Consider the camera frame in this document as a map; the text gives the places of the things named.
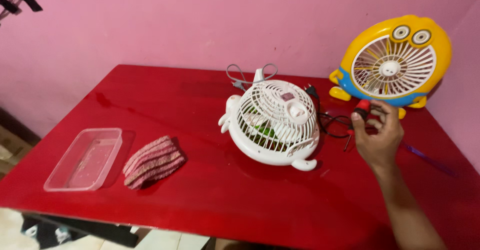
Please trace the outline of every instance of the fan body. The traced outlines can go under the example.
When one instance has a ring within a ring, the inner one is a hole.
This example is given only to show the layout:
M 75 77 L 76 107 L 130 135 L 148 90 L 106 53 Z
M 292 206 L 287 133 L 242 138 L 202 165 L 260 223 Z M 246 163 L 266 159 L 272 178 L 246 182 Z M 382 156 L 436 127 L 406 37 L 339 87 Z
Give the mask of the fan body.
M 406 15 L 378 23 L 348 47 L 340 67 L 330 74 L 338 84 L 330 95 L 342 100 L 384 100 L 399 107 L 424 107 L 427 94 L 450 64 L 446 32 L 426 17 Z
M 315 106 L 304 90 L 286 81 L 266 80 L 253 84 L 243 96 L 232 95 L 219 125 L 250 158 L 309 171 L 317 164 L 306 161 L 320 137 L 316 120 Z

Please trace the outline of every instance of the tiled floor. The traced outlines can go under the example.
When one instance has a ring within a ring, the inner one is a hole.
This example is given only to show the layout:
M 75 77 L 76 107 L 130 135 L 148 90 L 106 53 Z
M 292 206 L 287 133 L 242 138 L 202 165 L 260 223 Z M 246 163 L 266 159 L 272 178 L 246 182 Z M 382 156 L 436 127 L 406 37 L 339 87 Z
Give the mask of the tiled floor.
M 32 238 L 20 234 L 22 217 L 19 212 L 0 208 L 1 250 L 37 250 L 38 244 Z M 141 232 L 132 228 L 131 232 Z M 135 250 L 200 250 L 208 237 L 167 230 L 151 230 L 135 247 Z M 53 250 L 126 250 L 132 249 L 104 241 L 94 236 L 51 248 Z

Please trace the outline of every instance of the screwdriver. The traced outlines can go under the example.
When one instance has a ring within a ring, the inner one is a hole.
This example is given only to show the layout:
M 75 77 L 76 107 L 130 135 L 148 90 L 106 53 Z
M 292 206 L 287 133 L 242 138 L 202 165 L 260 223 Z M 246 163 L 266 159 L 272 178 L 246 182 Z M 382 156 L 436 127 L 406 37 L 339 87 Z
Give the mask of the screwdriver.
M 370 101 L 367 100 L 367 99 L 360 100 L 360 102 L 358 102 L 358 104 L 355 107 L 355 109 L 353 110 L 353 112 L 357 112 L 358 114 L 360 114 L 360 116 L 362 117 L 362 119 L 364 121 L 367 120 L 367 116 L 370 113 Z M 349 125 L 349 129 L 347 130 L 347 133 L 350 136 L 347 140 L 347 143 L 345 144 L 345 148 L 343 148 L 344 152 L 346 151 L 346 149 L 348 147 L 348 143 L 350 143 L 350 139 L 352 138 L 352 136 L 355 135 L 355 131 L 353 130 L 353 124 Z

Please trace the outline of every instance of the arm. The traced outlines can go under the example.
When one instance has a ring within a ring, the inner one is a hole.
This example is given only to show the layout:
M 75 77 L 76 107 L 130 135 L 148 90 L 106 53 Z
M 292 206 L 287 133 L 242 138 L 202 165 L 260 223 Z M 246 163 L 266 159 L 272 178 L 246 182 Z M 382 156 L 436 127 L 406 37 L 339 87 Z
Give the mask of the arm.
M 427 216 L 417 204 L 403 181 L 395 163 L 395 153 L 403 137 L 398 109 L 372 100 L 372 111 L 380 117 L 368 120 L 378 130 L 377 135 L 365 132 L 365 123 L 357 113 L 352 114 L 357 150 L 372 169 L 380 185 L 395 240 L 401 249 L 446 249 Z

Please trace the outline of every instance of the hand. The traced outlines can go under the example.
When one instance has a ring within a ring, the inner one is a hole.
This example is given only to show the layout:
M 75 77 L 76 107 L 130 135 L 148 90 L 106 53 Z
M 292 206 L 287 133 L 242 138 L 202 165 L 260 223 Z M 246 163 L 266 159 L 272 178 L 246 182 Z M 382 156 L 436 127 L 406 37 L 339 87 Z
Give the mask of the hand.
M 362 117 L 353 112 L 352 124 L 355 130 L 357 150 L 374 172 L 395 167 L 395 153 L 403 138 L 403 128 L 398 119 L 399 109 L 384 101 L 371 100 L 373 115 L 380 121 L 369 119 L 367 123 L 378 130 L 376 135 L 368 135 Z

